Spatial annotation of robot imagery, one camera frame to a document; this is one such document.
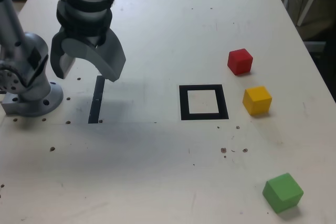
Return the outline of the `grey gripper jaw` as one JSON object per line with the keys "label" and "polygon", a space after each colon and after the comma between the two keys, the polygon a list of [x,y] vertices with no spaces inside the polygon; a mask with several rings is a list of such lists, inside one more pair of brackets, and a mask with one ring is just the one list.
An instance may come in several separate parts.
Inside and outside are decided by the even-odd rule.
{"label": "grey gripper jaw", "polygon": [[62,49],[62,42],[67,38],[65,29],[60,28],[52,38],[50,63],[51,67],[58,78],[65,79],[75,63],[75,58],[67,55]]}
{"label": "grey gripper jaw", "polygon": [[61,47],[68,56],[92,63],[105,79],[112,82],[120,78],[126,62],[122,45],[112,30],[107,31],[105,42],[100,46],[85,39],[67,38]]}

